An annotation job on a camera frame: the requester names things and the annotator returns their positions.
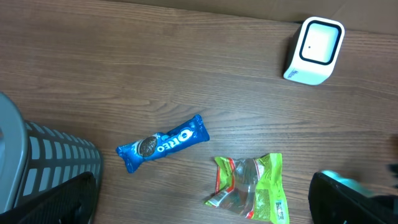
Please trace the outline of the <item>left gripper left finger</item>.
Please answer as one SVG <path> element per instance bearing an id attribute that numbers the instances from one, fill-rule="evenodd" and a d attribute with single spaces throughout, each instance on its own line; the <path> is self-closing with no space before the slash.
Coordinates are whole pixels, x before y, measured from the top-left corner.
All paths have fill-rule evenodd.
<path id="1" fill-rule="evenodd" d="M 98 199 L 96 179 L 84 172 L 1 214 L 1 223 L 88 223 Z"/>

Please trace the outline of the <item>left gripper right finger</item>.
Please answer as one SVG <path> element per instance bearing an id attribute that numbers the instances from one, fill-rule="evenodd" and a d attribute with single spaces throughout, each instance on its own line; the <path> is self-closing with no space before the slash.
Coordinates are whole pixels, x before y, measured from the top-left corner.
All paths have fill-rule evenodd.
<path id="1" fill-rule="evenodd" d="M 397 196 L 365 197 L 322 172 L 314 173 L 308 191 L 314 224 L 397 224 Z"/>

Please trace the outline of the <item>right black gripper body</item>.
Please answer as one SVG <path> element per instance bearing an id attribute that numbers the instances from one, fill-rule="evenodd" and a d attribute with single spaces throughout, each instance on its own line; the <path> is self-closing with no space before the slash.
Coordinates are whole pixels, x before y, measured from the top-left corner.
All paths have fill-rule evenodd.
<path id="1" fill-rule="evenodd" d="M 393 187 L 395 189 L 398 188 L 398 163 L 395 164 L 388 164 L 387 165 L 387 169 L 389 170 L 389 172 L 391 173 L 391 176 L 394 178 L 394 185 Z"/>

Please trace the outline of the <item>teal snack packet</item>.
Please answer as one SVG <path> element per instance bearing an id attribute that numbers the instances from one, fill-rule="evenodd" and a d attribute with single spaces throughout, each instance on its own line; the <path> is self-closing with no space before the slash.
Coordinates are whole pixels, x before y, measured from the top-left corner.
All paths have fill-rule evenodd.
<path id="1" fill-rule="evenodd" d="M 370 191 L 366 187 L 363 187 L 359 182 L 353 179 L 344 178 L 343 176 L 339 175 L 339 173 L 337 172 L 334 172 L 332 170 L 323 170 L 322 173 L 332 178 L 333 180 L 351 188 L 352 190 L 355 190 L 356 192 L 360 193 L 365 197 L 375 196 L 375 194 L 372 191 Z"/>

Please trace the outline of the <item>green snack bag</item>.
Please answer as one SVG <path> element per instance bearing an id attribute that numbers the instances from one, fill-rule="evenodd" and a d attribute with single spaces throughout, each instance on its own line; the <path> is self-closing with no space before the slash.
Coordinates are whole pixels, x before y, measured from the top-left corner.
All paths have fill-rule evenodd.
<path id="1" fill-rule="evenodd" d="M 205 204 L 222 208 L 247 219 L 290 223 L 282 186 L 282 154 L 257 159 L 215 157 L 215 194 Z"/>

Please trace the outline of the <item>blue oreo packet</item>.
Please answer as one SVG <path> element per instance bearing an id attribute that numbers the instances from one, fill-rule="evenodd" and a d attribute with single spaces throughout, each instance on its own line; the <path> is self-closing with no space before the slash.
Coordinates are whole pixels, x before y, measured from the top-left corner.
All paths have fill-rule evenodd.
<path id="1" fill-rule="evenodd" d="M 155 133 L 145 139 L 118 146 L 116 152 L 124 160 L 127 171 L 133 173 L 145 161 L 154 161 L 209 140 L 210 135 L 202 117 L 196 114 L 167 133 Z"/>

